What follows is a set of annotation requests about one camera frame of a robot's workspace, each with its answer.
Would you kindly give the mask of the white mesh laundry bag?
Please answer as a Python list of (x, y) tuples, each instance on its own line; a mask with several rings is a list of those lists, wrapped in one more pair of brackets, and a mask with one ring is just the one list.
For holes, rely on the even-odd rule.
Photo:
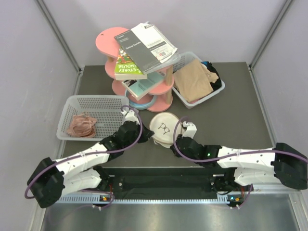
[(154, 132), (154, 143), (169, 149), (173, 145), (174, 130), (178, 121), (179, 118), (169, 112), (155, 115), (149, 125), (150, 130)]

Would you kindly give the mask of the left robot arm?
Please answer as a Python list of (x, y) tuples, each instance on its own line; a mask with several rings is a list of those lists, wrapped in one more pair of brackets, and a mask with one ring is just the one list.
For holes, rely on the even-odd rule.
[(113, 135), (84, 151), (58, 160), (41, 160), (27, 181), (27, 189), (41, 208), (84, 189), (104, 191), (109, 186), (109, 177), (100, 164), (120, 157), (125, 150), (147, 142), (153, 135), (144, 124), (126, 121)]

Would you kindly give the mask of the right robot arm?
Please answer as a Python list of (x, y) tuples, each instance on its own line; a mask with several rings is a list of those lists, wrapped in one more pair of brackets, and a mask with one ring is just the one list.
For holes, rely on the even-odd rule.
[(201, 145), (179, 135), (171, 145), (176, 157), (203, 167), (229, 169), (224, 179), (229, 190), (255, 183), (281, 183), (296, 190), (308, 188), (308, 158), (282, 142), (263, 150), (235, 149), (221, 145)]

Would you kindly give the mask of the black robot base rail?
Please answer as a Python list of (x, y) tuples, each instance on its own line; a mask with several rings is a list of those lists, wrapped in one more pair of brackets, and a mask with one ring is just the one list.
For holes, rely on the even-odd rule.
[(214, 199), (232, 191), (224, 170), (204, 167), (104, 167), (116, 199)]

